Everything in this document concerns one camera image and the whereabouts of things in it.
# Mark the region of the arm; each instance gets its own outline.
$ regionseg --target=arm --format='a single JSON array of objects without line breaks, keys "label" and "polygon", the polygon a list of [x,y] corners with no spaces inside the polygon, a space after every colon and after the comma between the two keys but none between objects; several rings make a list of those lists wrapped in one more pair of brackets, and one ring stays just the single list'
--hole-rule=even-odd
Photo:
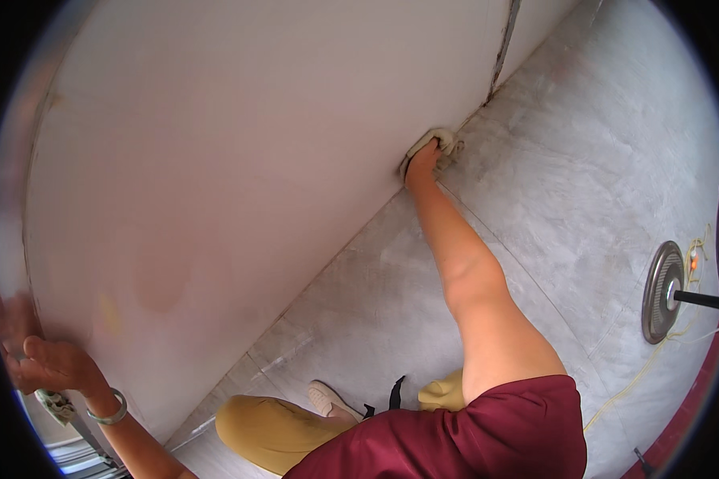
[{"label": "arm", "polygon": [[511,299],[498,260],[436,185],[431,170],[440,154],[436,139],[416,153],[405,185],[461,333],[466,404],[506,382],[566,374],[554,348]]},{"label": "arm", "polygon": [[[50,342],[35,335],[23,336],[27,332],[42,334],[29,298],[17,296],[5,301],[5,304],[0,299],[0,349],[10,378],[24,394],[39,388],[51,391],[77,389],[85,396],[88,409],[94,415],[109,417],[119,410],[119,400],[84,350],[68,342]],[[130,414],[116,424],[100,427],[130,474],[137,479],[195,477]]]}]

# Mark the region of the red shirt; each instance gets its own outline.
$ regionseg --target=red shirt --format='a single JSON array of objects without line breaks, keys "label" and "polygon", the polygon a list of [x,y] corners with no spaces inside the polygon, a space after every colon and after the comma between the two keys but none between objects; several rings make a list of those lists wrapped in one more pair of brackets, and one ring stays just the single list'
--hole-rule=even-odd
[{"label": "red shirt", "polygon": [[586,469],[580,394],[569,376],[496,386],[458,412],[395,409],[312,451],[286,479],[564,477]]}]

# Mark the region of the bracelet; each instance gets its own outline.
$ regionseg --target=bracelet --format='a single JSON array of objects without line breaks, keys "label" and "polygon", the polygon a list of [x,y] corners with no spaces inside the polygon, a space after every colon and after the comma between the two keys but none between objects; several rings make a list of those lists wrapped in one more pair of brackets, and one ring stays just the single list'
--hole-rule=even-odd
[{"label": "bracelet", "polygon": [[99,424],[103,424],[106,426],[111,426],[112,424],[116,424],[123,420],[126,414],[128,414],[128,402],[125,400],[125,397],[123,396],[123,393],[118,391],[115,388],[112,389],[112,394],[115,395],[116,398],[120,400],[123,404],[121,405],[119,411],[117,411],[113,416],[107,417],[107,418],[100,418],[96,415],[94,415],[90,409],[88,409],[88,416],[90,416],[94,421],[98,422]]}]

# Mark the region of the white shoe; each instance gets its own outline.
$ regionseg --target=white shoe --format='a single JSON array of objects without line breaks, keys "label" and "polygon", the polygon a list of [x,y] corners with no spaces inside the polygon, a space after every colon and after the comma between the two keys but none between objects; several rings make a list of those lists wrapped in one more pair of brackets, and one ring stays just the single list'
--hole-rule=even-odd
[{"label": "white shoe", "polygon": [[338,393],[331,389],[330,386],[327,386],[324,382],[310,382],[307,387],[307,393],[309,395],[309,400],[322,416],[327,416],[327,413],[330,412],[330,409],[333,408],[334,404],[354,416],[357,422],[362,422],[363,415],[346,405],[344,400],[338,396]]}]

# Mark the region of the yellow pants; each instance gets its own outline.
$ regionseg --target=yellow pants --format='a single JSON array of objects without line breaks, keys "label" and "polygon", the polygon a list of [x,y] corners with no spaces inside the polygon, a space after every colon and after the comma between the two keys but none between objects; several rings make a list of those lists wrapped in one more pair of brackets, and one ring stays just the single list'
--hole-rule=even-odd
[{"label": "yellow pants", "polygon": [[[421,410],[462,409],[461,374],[459,369],[422,388],[418,393]],[[216,431],[224,444],[279,475],[349,428],[277,398],[232,396],[216,413]]]}]

